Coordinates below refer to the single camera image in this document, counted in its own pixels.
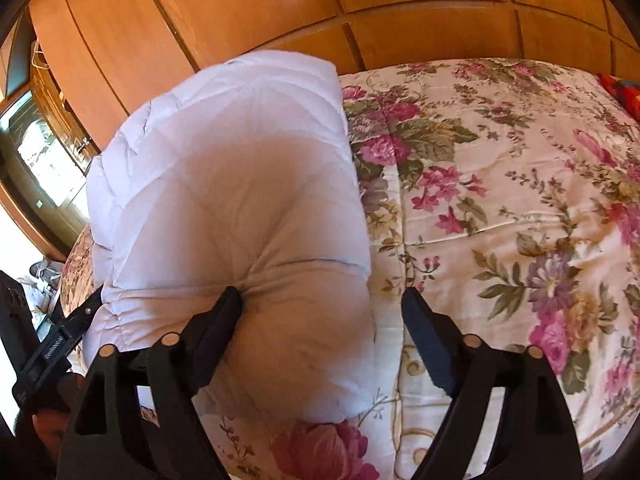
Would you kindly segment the person's left hand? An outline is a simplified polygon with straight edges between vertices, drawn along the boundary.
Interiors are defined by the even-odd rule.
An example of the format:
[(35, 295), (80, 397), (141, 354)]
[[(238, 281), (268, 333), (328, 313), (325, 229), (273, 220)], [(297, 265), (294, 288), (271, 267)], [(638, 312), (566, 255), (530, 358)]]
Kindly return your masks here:
[(50, 399), (46, 405), (32, 415), (36, 434), (55, 463), (60, 455), (73, 404), (84, 382), (82, 375), (66, 374), (49, 392)]

